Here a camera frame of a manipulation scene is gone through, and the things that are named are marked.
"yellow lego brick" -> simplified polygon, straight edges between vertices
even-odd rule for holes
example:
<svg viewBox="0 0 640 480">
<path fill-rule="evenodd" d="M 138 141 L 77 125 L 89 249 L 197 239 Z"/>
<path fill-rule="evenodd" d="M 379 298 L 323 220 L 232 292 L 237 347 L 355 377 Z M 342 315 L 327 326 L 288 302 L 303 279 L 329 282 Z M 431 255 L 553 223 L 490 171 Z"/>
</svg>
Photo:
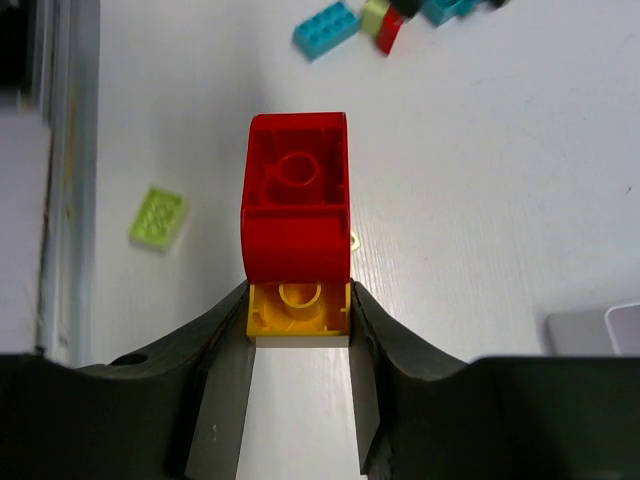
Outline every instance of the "yellow lego brick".
<svg viewBox="0 0 640 480">
<path fill-rule="evenodd" d="M 387 0 L 368 0 L 362 7 L 360 17 L 360 29 L 376 38 L 380 28 L 382 27 L 382 19 L 389 10 L 389 2 Z"/>
<path fill-rule="evenodd" d="M 351 251 L 355 252 L 359 248 L 360 248 L 360 239 L 356 235 L 356 232 L 351 230 Z"/>
<path fill-rule="evenodd" d="M 247 336 L 258 347 L 346 347 L 350 307 L 350 283 L 250 285 Z"/>
</svg>

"teal lego brick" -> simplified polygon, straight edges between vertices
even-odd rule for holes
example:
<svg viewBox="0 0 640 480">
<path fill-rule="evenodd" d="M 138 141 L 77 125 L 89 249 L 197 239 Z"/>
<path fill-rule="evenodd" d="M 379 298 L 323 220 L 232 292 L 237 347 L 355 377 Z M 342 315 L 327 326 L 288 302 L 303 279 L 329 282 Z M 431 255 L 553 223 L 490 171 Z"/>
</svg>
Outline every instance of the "teal lego brick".
<svg viewBox="0 0 640 480">
<path fill-rule="evenodd" d="M 155 250 L 167 250 L 180 230 L 187 209 L 187 199 L 182 195 L 151 187 L 131 225 L 129 239 Z"/>
<path fill-rule="evenodd" d="M 448 22 L 454 16 L 469 14 L 481 0 L 427 0 L 422 13 L 436 27 Z"/>
<path fill-rule="evenodd" d="M 360 29 L 360 21 L 343 2 L 336 2 L 298 25 L 293 43 L 313 61 L 349 39 Z"/>
</svg>

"white surface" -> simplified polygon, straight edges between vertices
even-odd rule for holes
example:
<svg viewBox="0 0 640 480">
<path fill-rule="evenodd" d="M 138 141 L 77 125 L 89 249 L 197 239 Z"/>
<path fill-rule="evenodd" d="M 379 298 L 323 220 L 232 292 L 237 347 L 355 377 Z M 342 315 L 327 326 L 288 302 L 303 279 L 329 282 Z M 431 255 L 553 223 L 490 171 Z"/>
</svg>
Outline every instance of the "white surface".
<svg viewBox="0 0 640 480">
<path fill-rule="evenodd" d="M 41 115 L 0 112 L 0 352 L 36 344 L 49 131 Z"/>
<path fill-rule="evenodd" d="M 309 65 L 290 37 L 325 5 L 102 2 L 94 361 L 242 280 L 259 112 L 347 112 L 354 276 L 454 355 L 538 353 L 548 313 L 636 296 L 640 2 L 418 16 L 388 59 L 360 35 Z M 192 205 L 166 257 L 127 242 L 150 183 Z M 346 351 L 259 351 L 238 478 L 357 478 L 350 396 Z"/>
<path fill-rule="evenodd" d="M 612 308 L 606 323 L 618 355 L 640 356 L 640 303 Z"/>
<path fill-rule="evenodd" d="M 607 327 L 610 305 L 560 312 L 548 318 L 549 333 L 558 355 L 616 355 L 616 348 Z"/>
</svg>

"screw hole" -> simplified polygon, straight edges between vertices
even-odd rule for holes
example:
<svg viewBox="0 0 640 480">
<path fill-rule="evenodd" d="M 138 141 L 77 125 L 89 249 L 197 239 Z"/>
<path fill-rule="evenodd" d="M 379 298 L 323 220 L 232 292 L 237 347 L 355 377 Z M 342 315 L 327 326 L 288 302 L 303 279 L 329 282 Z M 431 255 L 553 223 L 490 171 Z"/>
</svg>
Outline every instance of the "screw hole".
<svg viewBox="0 0 640 480">
<path fill-rule="evenodd" d="M 111 365 L 121 366 L 121 365 L 139 365 L 147 361 L 149 357 L 147 357 L 144 353 L 129 353 L 127 355 L 123 355 L 122 357 L 116 358 Z"/>
<path fill-rule="evenodd" d="M 318 176 L 318 163 L 311 155 L 303 152 L 290 153 L 278 163 L 278 176 L 288 185 L 301 187 L 308 185 Z"/>
</svg>

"red lego brick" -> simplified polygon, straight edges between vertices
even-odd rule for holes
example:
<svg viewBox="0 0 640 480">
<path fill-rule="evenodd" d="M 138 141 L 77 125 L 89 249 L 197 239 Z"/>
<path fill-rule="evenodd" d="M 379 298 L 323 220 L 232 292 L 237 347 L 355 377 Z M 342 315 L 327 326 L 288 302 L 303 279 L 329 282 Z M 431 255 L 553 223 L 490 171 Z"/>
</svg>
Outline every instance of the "red lego brick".
<svg viewBox="0 0 640 480">
<path fill-rule="evenodd" d="M 344 113 L 253 119 L 241 222 L 242 257 L 251 284 L 349 281 Z"/>
<path fill-rule="evenodd" d="M 391 47 L 393 47 L 393 42 L 396 41 L 396 37 L 403 23 L 404 17 L 398 13 L 393 5 L 389 7 L 389 10 L 387 10 L 386 15 L 382 19 L 382 27 L 380 27 L 380 31 L 376 37 L 376 44 L 385 55 L 389 55 Z"/>
</svg>

